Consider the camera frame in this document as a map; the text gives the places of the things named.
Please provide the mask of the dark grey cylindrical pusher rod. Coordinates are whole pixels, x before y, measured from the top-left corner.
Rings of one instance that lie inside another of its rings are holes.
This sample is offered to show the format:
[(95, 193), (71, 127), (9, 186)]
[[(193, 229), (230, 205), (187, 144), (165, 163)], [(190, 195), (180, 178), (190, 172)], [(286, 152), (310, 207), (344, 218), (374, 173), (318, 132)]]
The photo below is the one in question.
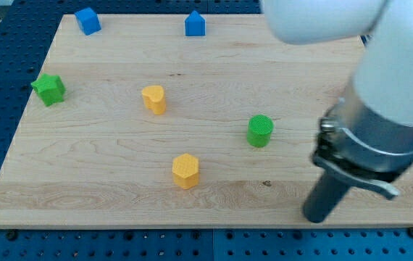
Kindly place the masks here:
[(351, 187), (325, 171), (306, 198), (302, 212), (311, 223), (321, 223)]

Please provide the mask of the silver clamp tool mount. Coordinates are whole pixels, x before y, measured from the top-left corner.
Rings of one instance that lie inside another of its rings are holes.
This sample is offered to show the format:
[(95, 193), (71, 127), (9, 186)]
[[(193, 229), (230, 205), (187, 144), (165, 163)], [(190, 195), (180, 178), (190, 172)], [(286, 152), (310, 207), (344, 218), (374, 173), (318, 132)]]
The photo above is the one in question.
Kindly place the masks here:
[(379, 101), (351, 79), (320, 119), (312, 160), (351, 188), (392, 200), (399, 195), (393, 182), (413, 162), (413, 107), (404, 96)]

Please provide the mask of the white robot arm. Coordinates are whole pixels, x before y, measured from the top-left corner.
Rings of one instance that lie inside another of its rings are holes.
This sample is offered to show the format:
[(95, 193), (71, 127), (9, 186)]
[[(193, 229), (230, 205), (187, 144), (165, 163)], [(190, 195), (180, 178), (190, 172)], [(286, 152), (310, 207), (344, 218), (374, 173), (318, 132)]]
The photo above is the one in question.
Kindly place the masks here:
[(413, 1), (262, 1), (275, 36), (302, 45), (370, 40), (343, 95), (320, 118), (313, 163), (323, 175), (303, 205), (322, 222), (353, 188), (387, 199), (413, 163)]

